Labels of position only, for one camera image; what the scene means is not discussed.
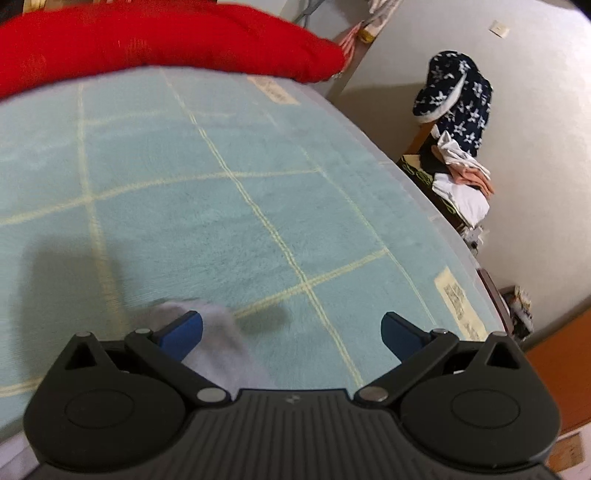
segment white cloth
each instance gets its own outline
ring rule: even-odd
[[[491,179],[491,172],[487,170],[486,167],[484,167],[481,163],[478,163],[476,159],[469,153],[464,152],[447,130],[445,130],[440,135],[437,125],[434,125],[433,129],[431,130],[431,135],[438,139],[437,148],[439,148],[441,156],[443,157],[443,161],[446,163],[446,165],[451,163],[459,163],[460,165],[464,165],[466,167],[478,168],[488,180]]]
[[[203,300],[167,301],[135,319],[134,325],[160,330],[189,310],[200,313],[203,337],[183,364],[225,388],[233,397],[241,388],[275,388],[267,371],[249,355],[234,316],[225,307]],[[37,465],[24,432],[0,443],[0,480],[21,480]]]
[[[472,228],[488,213],[489,205],[482,192],[468,185],[453,183],[451,175],[436,173],[433,191],[450,202],[458,215]]]
[[[443,115],[448,113],[448,111],[456,104],[456,102],[460,99],[460,95],[462,94],[462,88],[464,87],[464,82],[466,81],[467,73],[462,75],[460,81],[456,84],[453,88],[452,92],[447,96],[447,98],[443,101],[441,105],[439,105],[434,111],[425,113],[424,115],[416,116],[415,119],[420,124],[427,124],[429,122],[434,122],[435,120],[440,119]]]

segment wooden furniture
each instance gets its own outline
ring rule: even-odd
[[[591,421],[591,310],[527,352],[556,400],[562,433]]]
[[[461,232],[467,227],[466,223],[457,214],[455,207],[442,199],[432,189],[433,178],[426,172],[423,172],[420,167],[420,162],[410,161],[409,157],[419,155],[423,145],[429,139],[431,129],[435,122],[422,124],[417,135],[414,137],[412,143],[407,148],[406,153],[396,162],[396,165],[406,173],[406,175],[413,181],[413,183],[421,190],[421,192],[435,205],[437,210],[445,217],[445,219],[455,228],[456,231]]]

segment red cushion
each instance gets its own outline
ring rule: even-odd
[[[0,98],[142,65],[318,82],[344,63],[335,43],[244,5],[124,0],[33,12],[0,27]]]

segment grid pattern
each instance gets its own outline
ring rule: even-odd
[[[102,296],[105,299],[105,303],[108,310],[108,318],[111,322],[111,327],[118,336],[123,335],[131,328],[130,319],[127,318],[125,313],[124,303],[121,299],[121,292],[117,284],[117,275],[112,271],[112,264],[109,260],[108,253],[108,242],[105,238],[104,225],[99,221],[99,215],[97,213],[97,203],[104,200],[115,199],[120,195],[140,192],[152,187],[168,186],[172,184],[194,184],[201,182],[211,181],[230,181],[238,195],[242,199],[245,205],[248,206],[254,217],[262,225],[267,232],[268,236],[272,239],[273,243],[277,246],[284,258],[285,263],[289,266],[293,274],[296,276],[298,282],[296,285],[285,288],[277,293],[273,293],[262,299],[255,300],[246,304],[246,306],[240,306],[235,310],[235,317],[237,319],[247,319],[253,314],[262,312],[271,306],[276,306],[285,302],[286,300],[295,297],[303,296],[308,304],[314,311],[314,314],[319,319],[321,325],[324,327],[326,332],[330,335],[334,346],[336,347],[346,369],[353,380],[354,384],[359,387],[363,385],[364,380],[369,378],[362,378],[362,373],[359,367],[352,359],[346,343],[350,347],[350,343],[343,340],[340,329],[337,329],[334,322],[331,321],[331,315],[327,310],[327,306],[321,301],[319,294],[317,293],[318,288],[322,288],[324,285],[332,280],[340,277],[345,277],[348,274],[367,268],[368,265],[377,264],[382,259],[388,259],[392,262],[391,265],[395,267],[403,279],[402,282],[406,283],[406,286],[410,289],[410,294],[414,296],[415,301],[418,303],[419,308],[423,311],[428,322],[432,325],[441,325],[441,321],[438,323],[435,321],[430,308],[427,306],[428,300],[421,295],[421,291],[425,292],[424,286],[416,285],[411,274],[402,265],[396,255],[391,251],[391,242],[385,241],[382,236],[376,230],[374,223],[369,220],[363,213],[362,207],[358,205],[358,200],[352,198],[346,191],[345,188],[340,186],[340,182],[333,180],[333,174],[329,173],[329,169],[325,166],[321,166],[313,154],[309,153],[308,147],[299,144],[292,140],[291,135],[285,131],[284,125],[281,119],[277,119],[273,114],[262,104],[253,100],[252,104],[256,105],[259,109],[260,118],[271,124],[277,132],[284,136],[285,141],[291,145],[290,148],[301,152],[303,158],[306,159],[305,165],[302,166],[307,168],[296,168],[280,171],[240,171],[238,168],[231,167],[229,162],[225,159],[222,154],[218,142],[215,140],[215,121],[217,119],[224,120],[239,116],[232,112],[224,111],[211,111],[211,109],[195,109],[187,106],[186,101],[183,99],[182,92],[173,85],[163,70],[160,70],[162,77],[165,80],[167,87],[180,106],[186,118],[191,122],[192,127],[198,132],[201,139],[207,145],[211,155],[217,162],[219,171],[212,171],[210,173],[193,174],[193,175],[178,175],[171,176],[168,178],[151,179],[146,181],[137,181],[132,183],[126,183],[123,185],[111,186],[103,190],[95,190],[93,184],[90,181],[89,172],[89,159],[87,155],[87,127],[109,127],[110,125],[116,124],[117,122],[125,122],[129,119],[134,118],[158,118],[166,114],[165,109],[150,109],[146,112],[131,112],[123,115],[108,115],[101,116],[100,118],[91,119],[87,118],[85,112],[85,103],[83,101],[84,83],[78,85],[77,90],[77,131],[76,131],[76,144],[77,144],[77,174],[79,176],[80,187],[82,188],[82,194],[78,197],[70,200],[63,201],[56,205],[44,206],[38,209],[31,210],[29,212],[16,213],[5,218],[0,218],[0,227],[19,225],[35,219],[42,219],[48,215],[53,215],[66,210],[75,209],[77,207],[84,207],[88,223],[88,231],[90,232],[90,240],[92,243],[92,257],[95,263],[96,271],[100,281],[100,287],[102,289]],[[368,254],[360,255],[358,259],[353,261],[341,263],[340,266],[332,269],[321,270],[322,273],[311,273],[307,268],[304,270],[301,260],[297,259],[297,255],[293,251],[293,247],[289,241],[285,240],[284,228],[276,224],[273,220],[273,214],[268,207],[261,206],[259,200],[256,199],[256,194],[251,191],[249,181],[254,179],[264,179],[271,177],[283,177],[283,178],[321,178],[326,185],[331,186],[338,192],[338,195],[343,199],[348,208],[353,213],[354,217],[364,226],[366,233],[374,240],[375,248]],[[25,382],[17,383],[10,386],[0,387],[0,398],[11,397],[27,391],[33,390],[39,383],[40,378],[32,378]]]

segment white star pattern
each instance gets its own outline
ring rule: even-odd
[[[439,106],[443,103],[443,101],[445,100],[446,96],[443,95],[443,92],[439,91],[439,95],[437,96],[432,96],[431,100],[429,101],[429,105],[436,105]]]
[[[472,90],[474,91],[474,95],[480,98],[480,95],[482,94],[482,85],[478,82],[474,82],[474,87],[472,87]]]
[[[474,110],[473,112],[470,112],[470,118],[468,119],[469,122],[474,122],[476,123],[476,121],[480,118],[480,114],[478,113],[478,108],[476,110]]]
[[[466,128],[464,127],[464,122],[453,127],[453,132],[455,134],[460,135],[460,137],[462,137],[464,135],[465,131],[466,131]]]
[[[444,115],[445,118],[447,118],[449,121],[455,122],[456,121],[456,113],[449,110],[448,113],[446,113]]]
[[[466,138],[464,139],[464,141],[466,143],[469,143],[470,145],[472,145],[472,141],[476,138],[476,135],[474,135],[474,132],[471,132],[470,135],[466,135]]]
[[[466,60],[461,60],[459,69],[460,72],[462,72],[462,75],[464,75],[468,70],[470,70],[470,66],[468,65],[468,62]]]

